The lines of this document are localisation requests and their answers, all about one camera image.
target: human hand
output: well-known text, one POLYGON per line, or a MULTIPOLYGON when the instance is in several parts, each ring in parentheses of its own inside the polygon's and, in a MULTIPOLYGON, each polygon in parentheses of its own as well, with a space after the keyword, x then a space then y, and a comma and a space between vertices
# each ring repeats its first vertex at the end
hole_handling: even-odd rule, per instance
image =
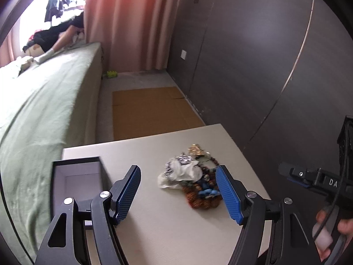
MULTIPOLYGON (((316 215, 317 223, 321 224, 324 221, 325 216, 326 216, 325 211, 323 210, 319 211, 316 215)), ((347 242, 345 244, 345 248, 346 248, 353 236, 353 219, 342 219, 338 223, 337 229, 341 234, 347 235, 347 242)), ((325 250, 321 250, 317 248, 317 251, 319 252, 321 261, 325 260, 331 254, 330 248, 326 248, 325 250)))

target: floor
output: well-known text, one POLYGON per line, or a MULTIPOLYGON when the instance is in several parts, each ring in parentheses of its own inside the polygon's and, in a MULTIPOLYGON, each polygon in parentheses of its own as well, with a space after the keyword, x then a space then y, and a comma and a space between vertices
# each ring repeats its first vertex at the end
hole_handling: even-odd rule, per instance
POLYGON ((119 73, 116 78, 101 82, 97 108, 96 143, 114 141, 112 93, 114 91, 176 86, 165 70, 119 73))

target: table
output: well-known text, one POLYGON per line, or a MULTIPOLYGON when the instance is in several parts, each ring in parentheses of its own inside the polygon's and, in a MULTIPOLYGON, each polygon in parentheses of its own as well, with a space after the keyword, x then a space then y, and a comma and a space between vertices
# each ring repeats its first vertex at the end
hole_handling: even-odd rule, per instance
MULTIPOLYGON (((67 148, 63 159, 100 156, 112 180, 122 179, 131 165, 141 168, 140 187, 126 219, 116 228, 130 265, 226 265, 241 226, 229 217, 224 202, 216 209, 193 210, 184 193, 157 187, 164 164, 199 143, 226 165, 247 190, 269 199, 250 164, 220 125, 155 136, 67 148)), ((260 253, 268 248, 271 222, 266 221, 260 253)), ((92 265, 99 264, 93 232, 87 232, 92 265)))

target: mattress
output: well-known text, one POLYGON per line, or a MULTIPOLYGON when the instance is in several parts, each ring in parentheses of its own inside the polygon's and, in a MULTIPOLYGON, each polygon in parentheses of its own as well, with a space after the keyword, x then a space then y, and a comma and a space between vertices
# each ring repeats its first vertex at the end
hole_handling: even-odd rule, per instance
POLYGON ((88 44, 0 79, 0 232, 22 265, 35 261, 51 221, 52 162, 94 142, 101 56, 88 44))

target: light switch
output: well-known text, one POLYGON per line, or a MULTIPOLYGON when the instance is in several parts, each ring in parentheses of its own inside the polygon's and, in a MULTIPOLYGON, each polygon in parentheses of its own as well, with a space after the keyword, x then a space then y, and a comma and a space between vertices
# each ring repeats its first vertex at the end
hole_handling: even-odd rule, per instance
POLYGON ((181 50, 181 56, 180 56, 183 60, 186 59, 186 51, 181 50))

